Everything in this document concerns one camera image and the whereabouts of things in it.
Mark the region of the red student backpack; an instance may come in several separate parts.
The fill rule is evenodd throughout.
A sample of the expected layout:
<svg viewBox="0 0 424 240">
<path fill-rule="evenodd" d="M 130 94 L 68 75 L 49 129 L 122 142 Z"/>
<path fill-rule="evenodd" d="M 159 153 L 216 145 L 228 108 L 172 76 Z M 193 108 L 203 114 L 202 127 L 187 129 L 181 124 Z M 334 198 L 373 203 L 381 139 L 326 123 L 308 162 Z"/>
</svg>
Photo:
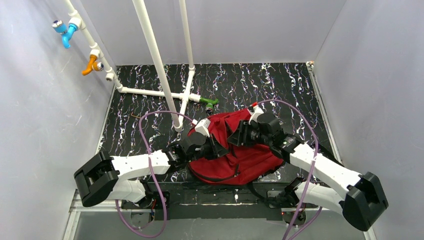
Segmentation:
<svg viewBox="0 0 424 240">
<path fill-rule="evenodd" d="M 248 108 L 207 117 L 211 121 L 208 127 L 210 135 L 214 135 L 222 146 L 228 148 L 229 153 L 213 160 L 200 158 L 189 162 L 188 168 L 197 178 L 212 185 L 247 185 L 287 163 L 274 156 L 265 145 L 246 147 L 227 142 L 240 120 L 249 120 L 250 117 Z"/>
</svg>

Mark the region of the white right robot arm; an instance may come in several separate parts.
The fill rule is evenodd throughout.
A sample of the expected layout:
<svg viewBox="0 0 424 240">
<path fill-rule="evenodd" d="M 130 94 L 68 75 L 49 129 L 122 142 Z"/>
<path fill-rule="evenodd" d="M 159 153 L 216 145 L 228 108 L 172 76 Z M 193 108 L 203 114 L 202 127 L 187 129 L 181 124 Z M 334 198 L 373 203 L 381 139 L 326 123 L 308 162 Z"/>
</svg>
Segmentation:
<svg viewBox="0 0 424 240">
<path fill-rule="evenodd" d="M 372 172 L 361 174 L 330 160 L 303 143 L 293 134 L 285 133 L 279 120 L 270 113 L 260 113 L 241 120 L 227 138 L 238 147 L 265 145 L 271 153 L 298 168 L 311 171 L 326 185 L 294 180 L 286 193 L 304 202 L 341 214 L 354 228 L 366 232 L 389 207 L 381 181 Z"/>
</svg>

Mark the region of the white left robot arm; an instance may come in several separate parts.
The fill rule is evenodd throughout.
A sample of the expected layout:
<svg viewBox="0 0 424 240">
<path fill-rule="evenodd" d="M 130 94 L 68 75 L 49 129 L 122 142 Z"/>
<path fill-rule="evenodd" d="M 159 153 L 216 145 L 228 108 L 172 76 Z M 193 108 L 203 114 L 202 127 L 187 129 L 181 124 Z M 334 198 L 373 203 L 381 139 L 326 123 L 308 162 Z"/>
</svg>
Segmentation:
<svg viewBox="0 0 424 240">
<path fill-rule="evenodd" d="M 138 203 L 147 196 L 139 177 L 166 175 L 201 158 L 214 160 L 229 153 L 213 134 L 194 132 L 150 154 L 111 156 L 100 151 L 73 175 L 81 203 L 93 207 L 105 200 Z"/>
</svg>

